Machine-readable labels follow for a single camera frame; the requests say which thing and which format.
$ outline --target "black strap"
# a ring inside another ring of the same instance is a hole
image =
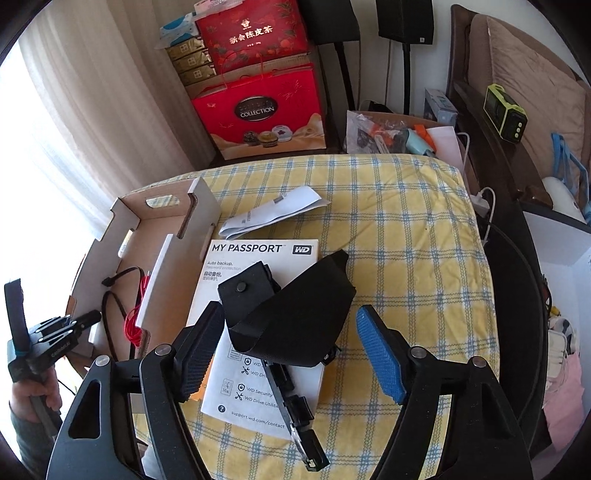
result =
[[[313,367],[340,335],[356,290],[346,275],[349,256],[339,250],[284,289],[258,262],[217,290],[233,347],[268,362]]]

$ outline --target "cardboard box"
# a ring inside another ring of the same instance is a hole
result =
[[[221,215],[217,200],[203,179],[176,181],[131,193],[112,207],[113,219],[100,240],[95,240],[77,273],[67,313],[74,317],[102,310],[108,289],[102,285],[131,266],[151,272],[138,314],[137,325],[150,333],[148,351],[172,342],[185,326],[209,239]],[[121,277],[111,290],[127,310],[135,305],[138,274]],[[115,352],[120,360],[129,357],[121,316],[109,299],[106,317]],[[110,355],[103,322],[80,338],[68,355],[84,374],[98,355]]]
[[[205,50],[205,43],[201,38],[195,37],[167,48],[166,53],[168,53],[170,60],[174,61],[199,50]]]
[[[457,109],[441,90],[425,88],[425,118],[442,125],[456,126]]]
[[[385,127],[387,125],[393,126],[397,124],[404,123],[407,127],[412,128],[415,125],[424,125],[425,128],[434,128],[434,127],[448,127],[449,125],[443,125],[438,122],[434,122],[432,120],[428,120],[426,118],[419,118],[417,116],[409,116],[409,115],[401,115],[398,113],[382,113],[382,112],[355,112],[361,113],[369,118],[371,121],[377,123],[378,125]],[[462,157],[466,154],[466,148],[458,139],[458,145],[460,147],[460,153]],[[347,145],[344,144],[344,150],[347,151]],[[465,170],[463,172],[463,179],[464,184],[467,190],[472,193],[476,194],[479,191],[478,181],[474,174],[472,165],[470,163],[470,159],[466,160]]]
[[[207,50],[200,50],[174,61],[173,66],[177,73],[183,73],[211,62],[212,58],[209,56]]]
[[[178,74],[178,77],[183,82],[183,85],[192,85],[193,83],[202,82],[207,80],[208,78],[215,77],[216,70],[213,68],[213,65],[203,65],[199,68],[194,70],[190,70],[188,72]]]

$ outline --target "plastic bag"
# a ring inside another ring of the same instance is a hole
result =
[[[196,17],[191,12],[160,28],[160,40],[156,49],[169,48],[177,43],[199,36],[199,29],[195,23]]]
[[[362,113],[347,111],[345,149],[349,154],[406,153],[406,129],[404,122],[377,124]]]
[[[240,5],[244,0],[201,0],[195,4],[195,20],[218,14]]]

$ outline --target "small blue box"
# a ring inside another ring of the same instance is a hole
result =
[[[441,90],[425,88],[425,112],[423,118],[442,125],[455,127],[457,109]]]

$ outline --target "blue strap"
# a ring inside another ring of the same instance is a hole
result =
[[[581,162],[575,157],[566,144],[564,137],[560,134],[552,134],[552,145],[554,147],[554,177],[561,180],[570,193],[575,197],[579,192],[579,185],[574,183],[570,163],[574,163],[580,171],[579,184],[583,189],[583,217],[588,225],[591,225],[591,203],[589,203],[589,174]]]

